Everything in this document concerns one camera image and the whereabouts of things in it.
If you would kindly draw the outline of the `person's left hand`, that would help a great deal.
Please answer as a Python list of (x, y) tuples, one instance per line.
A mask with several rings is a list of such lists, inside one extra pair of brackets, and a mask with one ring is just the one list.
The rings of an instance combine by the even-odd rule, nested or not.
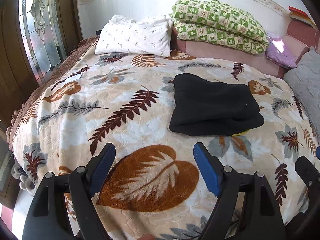
[(156, 240), (156, 237), (152, 234), (146, 234), (142, 237), (139, 237), (137, 240)]

